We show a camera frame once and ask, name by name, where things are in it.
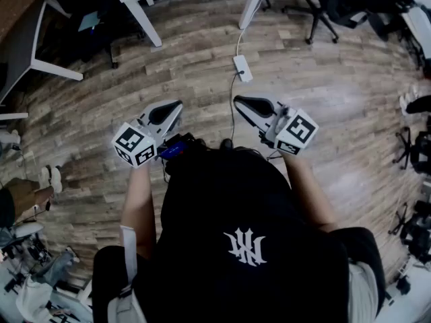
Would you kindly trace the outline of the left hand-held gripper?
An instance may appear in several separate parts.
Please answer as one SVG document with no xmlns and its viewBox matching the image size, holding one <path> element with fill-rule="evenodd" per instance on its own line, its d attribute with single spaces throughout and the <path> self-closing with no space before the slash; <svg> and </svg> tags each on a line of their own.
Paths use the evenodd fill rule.
<svg viewBox="0 0 431 323">
<path fill-rule="evenodd" d="M 157 158 L 182 110 L 181 100 L 163 100 L 150 104 L 144 117 L 124 122 L 111 141 L 117 155 L 135 169 Z"/>
</svg>

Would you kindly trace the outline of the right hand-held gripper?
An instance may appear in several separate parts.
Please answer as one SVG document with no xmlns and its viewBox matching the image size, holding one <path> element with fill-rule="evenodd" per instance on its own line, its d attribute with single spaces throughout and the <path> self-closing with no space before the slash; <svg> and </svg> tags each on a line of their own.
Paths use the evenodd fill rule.
<svg viewBox="0 0 431 323">
<path fill-rule="evenodd" d="M 267 98 L 236 96 L 234 105 L 239 114 L 260 132 L 261 142 L 281 153 L 298 155 L 317 133 L 318 124 L 302 109 Z"/>
</svg>

